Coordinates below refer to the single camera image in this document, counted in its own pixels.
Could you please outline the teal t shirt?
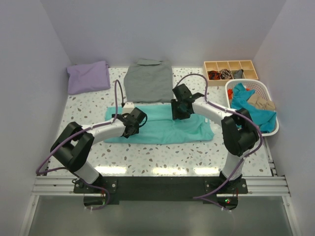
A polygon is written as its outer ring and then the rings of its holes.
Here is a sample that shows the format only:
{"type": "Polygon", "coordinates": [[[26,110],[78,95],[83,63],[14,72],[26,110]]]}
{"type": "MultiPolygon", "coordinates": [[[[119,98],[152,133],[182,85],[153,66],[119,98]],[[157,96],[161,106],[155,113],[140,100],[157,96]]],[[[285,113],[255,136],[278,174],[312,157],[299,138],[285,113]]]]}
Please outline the teal t shirt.
{"type": "Polygon", "coordinates": [[[105,143],[168,145],[197,141],[211,141],[214,133],[207,118],[192,114],[184,120],[173,120],[170,104],[135,105],[143,111],[148,119],[139,128],[139,133],[125,137],[104,140],[105,143]]]}

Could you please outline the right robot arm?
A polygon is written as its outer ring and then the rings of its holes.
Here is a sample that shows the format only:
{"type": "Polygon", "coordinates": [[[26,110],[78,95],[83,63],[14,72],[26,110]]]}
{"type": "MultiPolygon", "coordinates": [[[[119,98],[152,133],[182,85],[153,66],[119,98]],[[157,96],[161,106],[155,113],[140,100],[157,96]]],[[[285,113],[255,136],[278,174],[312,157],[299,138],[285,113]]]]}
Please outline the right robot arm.
{"type": "Polygon", "coordinates": [[[219,186],[195,199],[205,198],[219,190],[231,193],[237,187],[236,180],[242,175],[245,158],[254,153],[255,144],[262,141],[259,128],[246,109],[231,110],[210,102],[205,94],[199,92],[193,94],[184,84],[174,87],[172,91],[175,95],[171,100],[172,118],[183,120],[197,114],[210,119],[220,125],[223,143],[227,149],[225,166],[220,172],[224,178],[219,181],[219,186]]]}

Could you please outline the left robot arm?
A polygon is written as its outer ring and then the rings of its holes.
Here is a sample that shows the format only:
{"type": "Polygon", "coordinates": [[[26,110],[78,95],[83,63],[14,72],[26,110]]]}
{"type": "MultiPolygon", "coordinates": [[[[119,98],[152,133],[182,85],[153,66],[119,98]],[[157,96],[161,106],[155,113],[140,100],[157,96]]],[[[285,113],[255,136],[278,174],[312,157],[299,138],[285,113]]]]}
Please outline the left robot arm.
{"type": "Polygon", "coordinates": [[[107,139],[138,134],[147,119],[146,113],[133,108],[129,113],[114,114],[110,120],[93,125],[71,122],[52,145],[51,155],[91,193],[104,191],[103,176],[87,161],[91,147],[107,139]]]}

